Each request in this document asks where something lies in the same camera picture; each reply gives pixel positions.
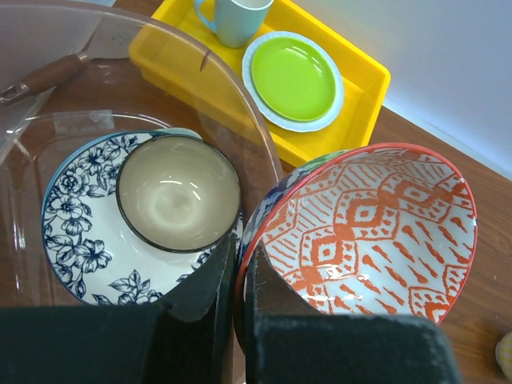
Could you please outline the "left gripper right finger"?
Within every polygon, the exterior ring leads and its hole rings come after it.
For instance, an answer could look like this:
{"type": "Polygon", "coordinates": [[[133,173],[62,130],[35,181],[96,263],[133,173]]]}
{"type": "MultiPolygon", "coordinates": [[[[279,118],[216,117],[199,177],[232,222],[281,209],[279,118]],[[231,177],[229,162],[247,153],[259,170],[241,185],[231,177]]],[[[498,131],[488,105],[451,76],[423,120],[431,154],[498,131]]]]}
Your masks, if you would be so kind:
{"type": "Polygon", "coordinates": [[[247,270],[249,383],[460,383],[450,343],[431,321],[404,315],[327,315],[271,267],[259,243],[247,270]]]}

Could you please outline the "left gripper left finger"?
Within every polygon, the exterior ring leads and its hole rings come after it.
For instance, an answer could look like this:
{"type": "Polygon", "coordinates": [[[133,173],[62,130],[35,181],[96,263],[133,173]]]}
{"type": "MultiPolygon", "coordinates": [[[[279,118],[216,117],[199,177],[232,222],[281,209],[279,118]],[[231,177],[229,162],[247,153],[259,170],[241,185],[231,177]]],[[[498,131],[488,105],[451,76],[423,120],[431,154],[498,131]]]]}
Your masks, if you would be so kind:
{"type": "Polygon", "coordinates": [[[2,310],[2,382],[230,382],[235,246],[151,304],[2,310]]]}

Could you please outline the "dark floral plate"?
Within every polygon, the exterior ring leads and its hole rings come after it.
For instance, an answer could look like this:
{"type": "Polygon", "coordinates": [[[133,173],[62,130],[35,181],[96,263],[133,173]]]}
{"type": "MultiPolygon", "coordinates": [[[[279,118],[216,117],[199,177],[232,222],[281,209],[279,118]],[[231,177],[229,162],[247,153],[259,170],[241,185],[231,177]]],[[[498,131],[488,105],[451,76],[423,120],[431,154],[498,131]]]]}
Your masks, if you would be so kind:
{"type": "MultiPolygon", "coordinates": [[[[93,305],[159,300],[202,266],[212,246],[189,253],[160,250],[135,235],[116,200],[119,168],[158,130],[100,137],[72,153],[50,180],[42,204],[42,240],[48,262],[64,287],[93,305]]],[[[240,238],[242,208],[228,234],[240,238]]]]}

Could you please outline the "red patterned bowl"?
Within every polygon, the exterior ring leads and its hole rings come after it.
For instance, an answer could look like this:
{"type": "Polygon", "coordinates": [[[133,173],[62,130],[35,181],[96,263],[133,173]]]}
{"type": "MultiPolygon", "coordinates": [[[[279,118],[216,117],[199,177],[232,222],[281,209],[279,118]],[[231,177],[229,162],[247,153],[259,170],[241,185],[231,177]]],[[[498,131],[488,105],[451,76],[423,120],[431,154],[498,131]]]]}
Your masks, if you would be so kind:
{"type": "Polygon", "coordinates": [[[272,269],[325,314],[412,314],[440,323],[478,237],[467,180],[423,146],[339,150],[285,176],[255,207],[238,248],[234,329],[245,340],[246,272],[262,243],[272,269]]]}

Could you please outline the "cream patterned bowl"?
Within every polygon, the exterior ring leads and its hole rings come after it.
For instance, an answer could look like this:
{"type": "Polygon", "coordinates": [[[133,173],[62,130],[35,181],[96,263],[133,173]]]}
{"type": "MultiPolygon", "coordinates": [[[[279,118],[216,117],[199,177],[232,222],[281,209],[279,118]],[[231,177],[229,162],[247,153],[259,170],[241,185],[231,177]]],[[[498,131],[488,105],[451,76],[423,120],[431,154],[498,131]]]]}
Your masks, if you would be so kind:
{"type": "Polygon", "coordinates": [[[135,235],[176,253],[215,244],[235,228],[242,204],[228,158],[185,135],[152,138],[132,150],[119,168],[115,195],[135,235]]]}

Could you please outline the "light blue divided plate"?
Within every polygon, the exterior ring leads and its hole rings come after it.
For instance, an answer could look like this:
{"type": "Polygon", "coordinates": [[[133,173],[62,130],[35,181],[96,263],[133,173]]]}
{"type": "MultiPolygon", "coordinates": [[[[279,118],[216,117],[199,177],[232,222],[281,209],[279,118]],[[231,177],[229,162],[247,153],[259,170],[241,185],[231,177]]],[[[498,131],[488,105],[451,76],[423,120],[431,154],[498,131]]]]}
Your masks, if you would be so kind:
{"type": "Polygon", "coordinates": [[[199,133],[184,127],[161,128],[158,129],[158,131],[163,132],[164,134],[188,136],[202,140],[202,136],[199,133]]]}

